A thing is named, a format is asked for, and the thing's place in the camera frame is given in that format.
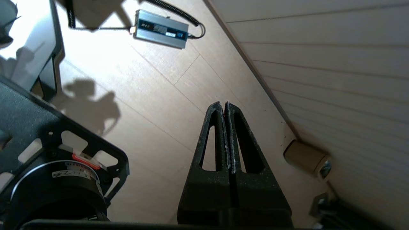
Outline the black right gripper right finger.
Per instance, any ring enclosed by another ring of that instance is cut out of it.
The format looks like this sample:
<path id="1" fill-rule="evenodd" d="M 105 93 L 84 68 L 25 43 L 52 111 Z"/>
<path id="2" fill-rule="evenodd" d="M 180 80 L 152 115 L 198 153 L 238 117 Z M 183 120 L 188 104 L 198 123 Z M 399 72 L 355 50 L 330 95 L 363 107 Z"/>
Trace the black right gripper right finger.
<path id="1" fill-rule="evenodd" d="M 291 221 L 292 210 L 238 106 L 225 104 L 234 221 Z"/>

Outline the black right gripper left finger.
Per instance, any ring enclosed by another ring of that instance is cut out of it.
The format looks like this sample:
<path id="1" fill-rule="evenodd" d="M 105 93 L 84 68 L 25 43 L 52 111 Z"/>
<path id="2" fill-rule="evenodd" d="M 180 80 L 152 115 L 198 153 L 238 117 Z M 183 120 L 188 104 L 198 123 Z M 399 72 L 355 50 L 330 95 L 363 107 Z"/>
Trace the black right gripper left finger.
<path id="1" fill-rule="evenodd" d="M 214 128 L 214 171 L 203 169 L 210 128 Z M 211 104 L 192 158 L 178 205 L 178 221 L 221 221 L 221 215 L 232 207 L 230 169 L 231 154 L 224 112 L 220 102 Z"/>

